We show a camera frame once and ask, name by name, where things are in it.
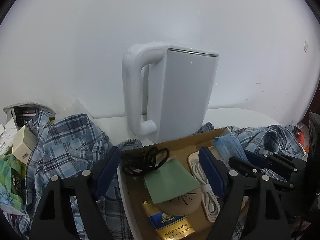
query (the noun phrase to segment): cardboard box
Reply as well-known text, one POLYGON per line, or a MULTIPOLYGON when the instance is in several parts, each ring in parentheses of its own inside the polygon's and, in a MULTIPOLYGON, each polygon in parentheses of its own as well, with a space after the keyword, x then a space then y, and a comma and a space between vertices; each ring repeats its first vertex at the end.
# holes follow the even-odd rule
POLYGON ((37 141, 37 137, 26 126, 23 126, 13 138, 12 155, 27 164, 37 141))
MULTIPOLYGON (((168 142, 158 143, 146 146, 136 150, 126 150, 122 155, 137 155, 142 151, 147 151, 153 146, 158 149, 168 148, 170 155, 175 155, 181 164, 188 170, 188 156, 199 151, 201 147, 212 146, 212 140, 222 134, 229 133, 225 128, 215 129, 212 131, 191 135, 186 138, 172 140, 168 142)), ((219 158, 215 148, 211 148, 213 155, 219 158)), ((124 203, 125 213, 128 219, 130 229, 135 240, 159 240, 159 236, 152 228, 148 217, 146 216, 141 204, 143 201, 151 201, 148 190, 144 186, 143 178, 133 179, 125 175, 118 169, 119 185, 122 200, 124 203)), ((206 219, 202 205, 192 214, 188 215, 188 220, 195 229, 195 232, 187 237, 188 240, 205 240, 213 223, 206 219)))

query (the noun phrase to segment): white cable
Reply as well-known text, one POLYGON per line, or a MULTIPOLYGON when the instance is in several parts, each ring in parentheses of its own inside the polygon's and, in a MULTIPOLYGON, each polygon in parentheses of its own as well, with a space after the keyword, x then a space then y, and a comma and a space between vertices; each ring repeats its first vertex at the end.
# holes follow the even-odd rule
POLYGON ((220 212, 220 204, 218 197, 211 190, 209 181, 199 163, 199 159, 195 159, 191 163, 193 177, 201 184, 202 202, 205 206, 205 212, 210 222, 214 222, 220 212))

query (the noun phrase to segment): small white box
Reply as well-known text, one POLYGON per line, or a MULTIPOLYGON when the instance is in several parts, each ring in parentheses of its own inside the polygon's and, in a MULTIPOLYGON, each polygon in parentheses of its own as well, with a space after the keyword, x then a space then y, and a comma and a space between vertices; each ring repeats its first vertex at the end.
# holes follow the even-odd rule
POLYGON ((28 128, 22 127, 13 138, 12 155, 27 164, 37 141, 37 137, 28 128))

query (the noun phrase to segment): white kettle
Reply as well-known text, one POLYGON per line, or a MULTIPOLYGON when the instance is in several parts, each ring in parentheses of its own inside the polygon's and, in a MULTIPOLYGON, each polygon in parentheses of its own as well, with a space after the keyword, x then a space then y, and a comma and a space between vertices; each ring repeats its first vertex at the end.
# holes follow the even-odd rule
POLYGON ((136 136, 154 143, 182 138, 202 125, 219 55, 151 42, 134 44, 122 60, 127 122, 136 136), (147 120, 141 121, 140 73, 149 65, 147 120))

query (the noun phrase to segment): kettle handle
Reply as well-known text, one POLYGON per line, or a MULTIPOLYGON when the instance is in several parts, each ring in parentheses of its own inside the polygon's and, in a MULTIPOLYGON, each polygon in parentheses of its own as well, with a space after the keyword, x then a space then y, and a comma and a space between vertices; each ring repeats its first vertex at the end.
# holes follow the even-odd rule
POLYGON ((157 130, 152 120, 141 122, 142 89, 140 74, 145 65, 159 63, 164 57, 167 45, 160 42, 134 44, 122 59, 122 82, 124 104, 128 126, 136 136, 157 130))

